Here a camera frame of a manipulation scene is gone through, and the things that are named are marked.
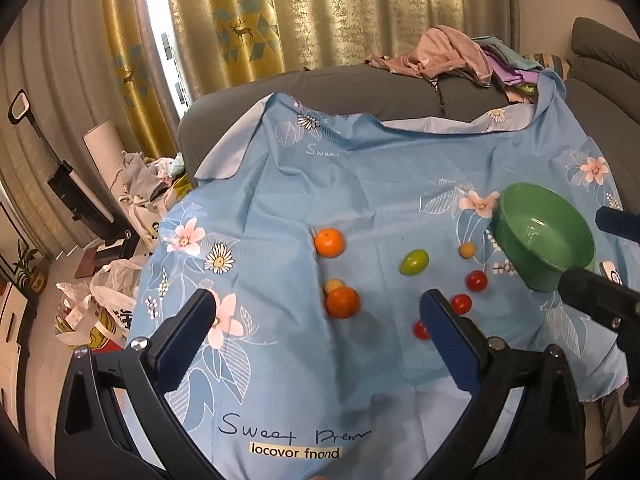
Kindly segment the red cherry tomato upper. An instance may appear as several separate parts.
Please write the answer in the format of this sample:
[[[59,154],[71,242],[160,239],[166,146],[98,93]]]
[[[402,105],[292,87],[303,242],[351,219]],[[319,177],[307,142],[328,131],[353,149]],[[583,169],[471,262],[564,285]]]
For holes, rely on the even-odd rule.
[[[471,292],[482,292],[488,286],[488,277],[481,270],[472,271],[465,277],[465,286]]]

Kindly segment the pile of clothes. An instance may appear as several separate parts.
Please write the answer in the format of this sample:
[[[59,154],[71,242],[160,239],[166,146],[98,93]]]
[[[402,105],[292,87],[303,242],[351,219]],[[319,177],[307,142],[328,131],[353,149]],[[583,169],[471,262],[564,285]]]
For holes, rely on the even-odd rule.
[[[570,73],[570,61],[557,55],[523,56],[495,36],[471,38],[445,25],[427,29],[408,54],[394,58],[372,54],[366,63],[392,74],[425,79],[432,86],[444,75],[464,77],[482,88],[494,82],[509,102],[520,104],[537,102],[543,70],[552,70],[563,80]]]

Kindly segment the small yellow fruit by tangerine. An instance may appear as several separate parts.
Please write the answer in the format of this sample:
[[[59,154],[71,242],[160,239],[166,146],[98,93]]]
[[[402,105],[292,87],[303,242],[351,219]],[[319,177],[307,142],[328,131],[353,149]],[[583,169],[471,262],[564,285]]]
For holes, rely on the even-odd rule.
[[[342,287],[345,287],[345,283],[342,280],[332,278],[332,280],[329,280],[324,284],[324,292],[329,295],[331,292],[334,292],[334,290]]]

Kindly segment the green plastic bowl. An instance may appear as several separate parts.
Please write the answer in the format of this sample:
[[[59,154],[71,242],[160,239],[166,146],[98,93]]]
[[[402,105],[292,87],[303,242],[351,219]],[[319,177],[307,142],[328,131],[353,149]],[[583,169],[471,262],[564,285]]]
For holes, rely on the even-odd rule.
[[[594,269],[596,244],[587,221],[548,188],[527,182],[507,186],[490,229],[525,285],[536,292],[554,292],[567,270]]]

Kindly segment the upper orange tangerine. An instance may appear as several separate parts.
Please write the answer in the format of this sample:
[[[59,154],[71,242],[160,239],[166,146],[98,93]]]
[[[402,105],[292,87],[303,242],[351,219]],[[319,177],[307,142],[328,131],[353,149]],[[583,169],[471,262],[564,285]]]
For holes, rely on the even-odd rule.
[[[345,247],[344,236],[337,229],[321,229],[314,236],[314,248],[323,258],[338,257],[344,252]]]

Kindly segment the lower orange tangerine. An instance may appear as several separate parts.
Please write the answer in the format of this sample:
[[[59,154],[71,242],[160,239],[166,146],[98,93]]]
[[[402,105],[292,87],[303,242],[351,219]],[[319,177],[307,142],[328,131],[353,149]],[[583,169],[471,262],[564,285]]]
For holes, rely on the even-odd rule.
[[[360,311],[360,296],[351,287],[336,288],[326,296],[326,310],[332,318],[352,318]]]

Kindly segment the clothes heap on floor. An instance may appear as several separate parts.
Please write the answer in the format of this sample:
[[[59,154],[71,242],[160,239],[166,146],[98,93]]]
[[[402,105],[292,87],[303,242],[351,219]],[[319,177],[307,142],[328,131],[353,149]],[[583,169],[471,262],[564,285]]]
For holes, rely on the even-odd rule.
[[[152,159],[142,153],[122,152],[115,182],[122,186],[120,206],[149,248],[157,245],[160,220],[192,190],[181,153]]]

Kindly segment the red cherry tomato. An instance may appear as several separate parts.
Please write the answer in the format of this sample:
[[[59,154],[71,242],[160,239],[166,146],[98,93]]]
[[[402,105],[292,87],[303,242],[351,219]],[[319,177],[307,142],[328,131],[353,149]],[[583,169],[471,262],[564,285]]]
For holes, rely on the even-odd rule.
[[[488,277],[481,270],[472,271],[465,277],[465,286],[471,292],[482,292],[488,286]]]
[[[421,320],[417,320],[412,326],[413,335],[420,340],[429,340],[430,333],[428,332],[425,324]]]
[[[457,294],[450,298],[450,306],[457,315],[466,315],[473,307],[472,298],[467,294]]]

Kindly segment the orange tangerine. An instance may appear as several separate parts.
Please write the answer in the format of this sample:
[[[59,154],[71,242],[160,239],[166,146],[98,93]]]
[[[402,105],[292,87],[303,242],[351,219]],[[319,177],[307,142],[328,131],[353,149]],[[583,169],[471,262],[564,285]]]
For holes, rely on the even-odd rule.
[[[337,229],[321,229],[314,236],[314,248],[323,258],[338,257],[344,252],[345,247],[344,236]]]
[[[326,310],[332,318],[352,318],[360,311],[360,296],[351,287],[336,288],[326,296]]]

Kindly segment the small tan fruit near bowl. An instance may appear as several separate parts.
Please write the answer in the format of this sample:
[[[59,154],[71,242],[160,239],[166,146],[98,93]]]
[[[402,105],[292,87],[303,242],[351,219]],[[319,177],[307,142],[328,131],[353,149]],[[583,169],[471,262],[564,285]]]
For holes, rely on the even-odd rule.
[[[463,259],[471,259],[476,254],[476,246],[473,242],[464,242],[459,246],[458,253]]]

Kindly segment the grey sofa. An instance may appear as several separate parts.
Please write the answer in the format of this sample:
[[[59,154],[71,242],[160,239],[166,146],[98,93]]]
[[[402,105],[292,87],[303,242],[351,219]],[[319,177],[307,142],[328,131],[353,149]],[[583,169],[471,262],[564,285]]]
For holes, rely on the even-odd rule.
[[[576,18],[566,102],[610,165],[624,208],[639,209],[639,44],[591,18]],[[320,112],[380,120],[428,116],[470,122],[506,104],[496,86],[443,76],[436,87],[366,64],[273,76],[197,99],[180,120],[178,145],[193,174],[224,133],[257,101],[284,92]]]

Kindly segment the green mango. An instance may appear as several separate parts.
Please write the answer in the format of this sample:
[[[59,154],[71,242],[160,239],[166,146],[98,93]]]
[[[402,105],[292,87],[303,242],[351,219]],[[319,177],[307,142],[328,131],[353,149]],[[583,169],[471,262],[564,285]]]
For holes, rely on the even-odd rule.
[[[402,275],[413,276],[422,273],[430,264],[430,255],[422,248],[413,249],[402,259],[399,272]]]

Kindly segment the white panel board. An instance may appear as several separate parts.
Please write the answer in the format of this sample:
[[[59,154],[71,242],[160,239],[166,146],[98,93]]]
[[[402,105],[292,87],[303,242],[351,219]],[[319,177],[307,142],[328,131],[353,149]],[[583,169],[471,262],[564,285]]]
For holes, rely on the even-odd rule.
[[[84,142],[99,174],[110,193],[119,199],[125,193],[122,183],[124,147],[111,119],[107,119],[84,135]]]

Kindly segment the white plastic bags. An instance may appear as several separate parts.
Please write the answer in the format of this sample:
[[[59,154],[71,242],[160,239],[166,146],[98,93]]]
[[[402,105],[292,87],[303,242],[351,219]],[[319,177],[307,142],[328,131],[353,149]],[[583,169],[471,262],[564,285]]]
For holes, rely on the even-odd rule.
[[[147,255],[117,259],[102,266],[88,282],[56,284],[62,292],[54,319],[56,339],[73,349],[125,348],[146,260]]]

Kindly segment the blue floral cloth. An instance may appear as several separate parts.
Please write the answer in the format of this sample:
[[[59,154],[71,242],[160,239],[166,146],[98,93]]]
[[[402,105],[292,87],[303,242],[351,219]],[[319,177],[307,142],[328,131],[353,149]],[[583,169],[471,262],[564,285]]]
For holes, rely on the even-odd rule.
[[[472,122],[333,115],[284,93],[255,104],[168,212],[144,267],[132,336],[149,336],[195,289],[220,304],[180,387],[167,400],[228,479],[409,479],[469,403],[435,347],[416,338],[422,294],[488,286],[470,315],[510,346],[560,346],[578,396],[593,401],[627,378],[614,334],[533,292],[489,231],[503,190],[529,182],[592,221],[620,200],[608,162],[545,72],[538,101]],[[314,236],[339,230],[344,252],[321,257]],[[463,259],[459,246],[473,242]],[[413,249],[420,274],[399,272]],[[360,311],[332,318],[324,284],[358,292]]]

